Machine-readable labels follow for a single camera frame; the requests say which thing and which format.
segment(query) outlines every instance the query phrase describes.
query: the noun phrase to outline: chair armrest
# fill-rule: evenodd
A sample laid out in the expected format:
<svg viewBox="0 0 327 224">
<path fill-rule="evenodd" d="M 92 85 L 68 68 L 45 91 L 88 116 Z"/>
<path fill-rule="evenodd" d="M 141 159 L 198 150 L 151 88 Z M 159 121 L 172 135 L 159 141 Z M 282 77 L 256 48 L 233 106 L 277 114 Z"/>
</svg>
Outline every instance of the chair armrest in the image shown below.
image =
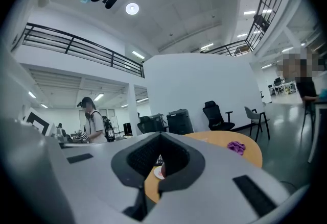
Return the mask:
<svg viewBox="0 0 327 224">
<path fill-rule="evenodd" d="M 233 112 L 225 112 L 228 114 L 228 122 L 230 122 L 230 114 L 233 113 Z"/>
</svg>

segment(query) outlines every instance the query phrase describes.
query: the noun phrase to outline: chair backrest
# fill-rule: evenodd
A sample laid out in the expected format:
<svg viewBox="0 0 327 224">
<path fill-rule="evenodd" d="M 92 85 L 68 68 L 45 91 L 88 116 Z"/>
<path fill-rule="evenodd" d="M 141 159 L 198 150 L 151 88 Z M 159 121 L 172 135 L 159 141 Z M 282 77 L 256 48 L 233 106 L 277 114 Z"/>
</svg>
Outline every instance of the chair backrest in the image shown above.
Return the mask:
<svg viewBox="0 0 327 224">
<path fill-rule="evenodd" d="M 246 115 L 249 119 L 254 119 L 254 120 L 259 120 L 260 119 L 260 114 L 252 112 L 248 107 L 244 107 Z"/>
<path fill-rule="evenodd" d="M 148 116 L 140 117 L 141 121 L 137 124 L 137 127 L 139 130 L 144 133 L 149 132 L 156 132 L 156 126 L 154 124 L 154 121 L 150 119 Z"/>
<path fill-rule="evenodd" d="M 205 107 L 202 110 L 209 120 L 209 125 L 224 122 L 219 106 L 214 101 L 206 102 Z"/>
</svg>

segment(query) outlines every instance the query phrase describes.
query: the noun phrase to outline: wooden table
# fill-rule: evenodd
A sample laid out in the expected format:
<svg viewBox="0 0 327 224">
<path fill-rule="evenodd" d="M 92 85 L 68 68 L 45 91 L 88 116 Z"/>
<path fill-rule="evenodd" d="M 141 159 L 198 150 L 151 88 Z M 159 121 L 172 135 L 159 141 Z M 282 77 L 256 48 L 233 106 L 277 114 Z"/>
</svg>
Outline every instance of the wooden table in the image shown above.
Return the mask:
<svg viewBox="0 0 327 224">
<path fill-rule="evenodd" d="M 226 147 L 231 141 L 239 141 L 245 144 L 246 150 L 244 151 L 243 158 L 252 162 L 257 167 L 262 167 L 262 154 L 259 146 L 251 138 L 237 133 L 226 131 L 210 131 L 210 132 L 197 132 L 184 135 L 196 140 L 205 141 L 221 147 Z M 158 184 L 160 179 L 154 175 L 153 167 L 149 176 L 145 180 L 145 194 L 155 203 L 159 201 Z"/>
</svg>

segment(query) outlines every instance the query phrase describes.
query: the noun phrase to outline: fluorescent light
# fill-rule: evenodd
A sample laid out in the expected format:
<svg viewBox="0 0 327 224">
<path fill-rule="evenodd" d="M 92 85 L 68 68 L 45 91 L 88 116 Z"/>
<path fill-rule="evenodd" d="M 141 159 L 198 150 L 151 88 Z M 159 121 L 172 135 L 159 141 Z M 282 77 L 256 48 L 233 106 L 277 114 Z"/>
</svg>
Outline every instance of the fluorescent light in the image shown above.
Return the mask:
<svg viewBox="0 0 327 224">
<path fill-rule="evenodd" d="M 239 34 L 237 37 L 242 37 L 242 36 L 246 36 L 247 34 Z"/>
<path fill-rule="evenodd" d="M 267 68 L 267 67 L 270 67 L 272 64 L 268 64 L 268 65 L 266 65 L 266 66 L 264 66 L 264 67 L 261 67 L 261 69 L 264 69 L 264 68 Z"/>
<path fill-rule="evenodd" d="M 35 95 L 34 95 L 33 93 L 31 93 L 30 91 L 29 91 L 29 95 L 30 95 L 31 97 L 33 97 L 33 98 L 36 98 Z"/>
<path fill-rule="evenodd" d="M 148 99 L 149 99 L 149 98 L 140 99 L 139 101 L 137 101 L 137 103 L 140 103 L 140 102 L 146 101 L 146 100 L 148 100 Z"/>
<path fill-rule="evenodd" d="M 130 3 L 126 6 L 126 12 L 130 15 L 137 14 L 139 11 L 139 7 L 136 3 Z"/>
<path fill-rule="evenodd" d="M 98 101 L 104 94 L 103 93 L 100 93 L 95 99 L 94 101 Z"/>
<path fill-rule="evenodd" d="M 286 49 L 282 50 L 282 53 L 283 53 L 283 52 L 287 52 L 287 51 L 289 51 L 289 50 L 291 50 L 291 49 L 293 49 L 293 48 L 294 48 L 294 47 L 286 48 Z"/>
<path fill-rule="evenodd" d="M 214 45 L 213 43 L 208 44 L 208 45 L 206 45 L 206 46 L 204 46 L 204 47 L 201 47 L 201 50 L 202 50 L 202 49 L 205 49 L 205 48 L 207 48 L 207 47 L 213 46 L 213 45 Z"/>
<path fill-rule="evenodd" d="M 136 51 L 133 51 L 132 53 L 135 54 L 137 57 L 140 57 L 141 59 L 144 59 L 145 58 L 144 56 L 138 54 Z"/>
<path fill-rule="evenodd" d="M 247 12 L 244 12 L 244 14 L 255 14 L 255 11 L 247 11 Z"/>
</svg>

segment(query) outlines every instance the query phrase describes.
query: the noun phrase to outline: gray chair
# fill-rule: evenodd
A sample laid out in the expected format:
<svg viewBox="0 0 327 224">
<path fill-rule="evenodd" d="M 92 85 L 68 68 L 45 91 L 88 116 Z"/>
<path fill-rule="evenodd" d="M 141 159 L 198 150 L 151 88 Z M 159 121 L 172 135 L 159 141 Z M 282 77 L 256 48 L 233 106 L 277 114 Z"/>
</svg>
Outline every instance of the gray chair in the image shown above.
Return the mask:
<svg viewBox="0 0 327 224">
<path fill-rule="evenodd" d="M 248 107 L 244 107 L 246 115 L 249 119 L 251 119 L 251 129 L 250 129 L 250 136 L 252 133 L 252 126 L 253 125 L 258 125 L 258 131 L 256 132 L 256 137 L 255 137 L 255 142 L 258 139 L 259 135 L 259 129 L 262 132 L 262 127 L 261 127 L 261 115 L 264 116 L 266 127 L 267 127 L 267 133 L 268 133 L 268 139 L 270 140 L 270 134 L 269 134 L 269 128 L 268 128 L 268 123 L 267 123 L 267 118 L 265 112 L 262 113 L 257 113 L 256 109 L 250 110 Z"/>
</svg>

